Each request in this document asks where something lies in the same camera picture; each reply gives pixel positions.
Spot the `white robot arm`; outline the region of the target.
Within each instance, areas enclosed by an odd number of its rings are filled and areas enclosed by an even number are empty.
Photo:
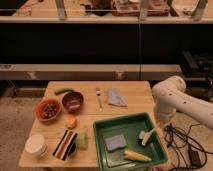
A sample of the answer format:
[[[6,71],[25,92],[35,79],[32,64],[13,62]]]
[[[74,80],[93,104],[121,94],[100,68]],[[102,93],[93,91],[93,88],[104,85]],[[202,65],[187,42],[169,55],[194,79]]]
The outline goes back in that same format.
[[[160,122],[168,123],[179,110],[213,130],[213,103],[185,93],[186,83],[180,76],[172,76],[152,87],[154,112]]]

